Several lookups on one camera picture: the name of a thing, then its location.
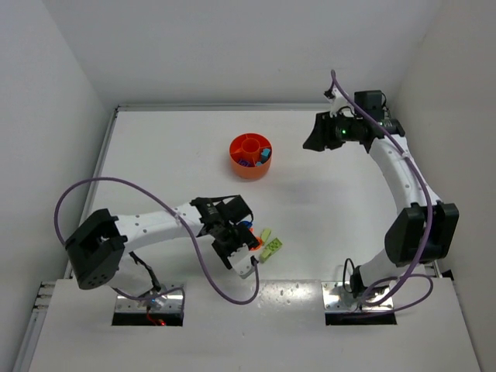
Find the long teal lego brick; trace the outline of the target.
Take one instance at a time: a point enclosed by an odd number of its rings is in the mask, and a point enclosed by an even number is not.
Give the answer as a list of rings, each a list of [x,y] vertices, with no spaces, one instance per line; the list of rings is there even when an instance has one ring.
[[[260,162],[262,164],[266,163],[270,159],[271,155],[271,149],[270,148],[264,148],[260,152]]]

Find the purple curved lego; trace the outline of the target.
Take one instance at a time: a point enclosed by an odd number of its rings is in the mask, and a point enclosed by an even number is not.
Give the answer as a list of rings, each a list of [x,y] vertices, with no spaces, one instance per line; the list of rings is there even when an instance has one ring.
[[[244,160],[244,159],[240,159],[238,164],[242,167],[252,167],[253,166],[248,160]]]

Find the bright green lego brick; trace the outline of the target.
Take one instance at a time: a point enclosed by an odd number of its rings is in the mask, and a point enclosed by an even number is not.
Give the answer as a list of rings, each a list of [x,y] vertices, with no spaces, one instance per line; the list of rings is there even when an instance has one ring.
[[[274,238],[270,242],[268,242],[265,245],[265,249],[269,250],[272,253],[277,252],[281,247],[283,246],[283,243],[278,239]]]

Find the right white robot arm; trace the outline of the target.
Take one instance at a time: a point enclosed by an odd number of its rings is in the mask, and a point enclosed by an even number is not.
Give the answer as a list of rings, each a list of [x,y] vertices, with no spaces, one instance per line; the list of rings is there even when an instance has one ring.
[[[381,170],[397,209],[397,217],[385,234],[383,250],[353,268],[348,290],[358,298],[374,282],[400,277],[412,264],[429,264],[446,257],[460,212],[427,185],[409,152],[405,130],[391,118],[383,103],[382,91],[354,95],[369,119],[356,112],[336,87],[324,95],[331,109],[316,115],[304,149],[322,152],[348,142],[359,143]]]

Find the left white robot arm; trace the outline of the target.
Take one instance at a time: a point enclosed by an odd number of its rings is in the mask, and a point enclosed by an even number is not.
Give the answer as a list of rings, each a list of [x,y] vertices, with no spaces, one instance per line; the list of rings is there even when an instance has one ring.
[[[257,272],[259,240],[244,222],[252,211],[239,195],[195,198],[167,211],[139,215],[93,212],[65,244],[78,287],[108,286],[135,301],[150,301],[165,289],[136,251],[190,237],[213,238],[212,247],[227,269],[242,279]]]

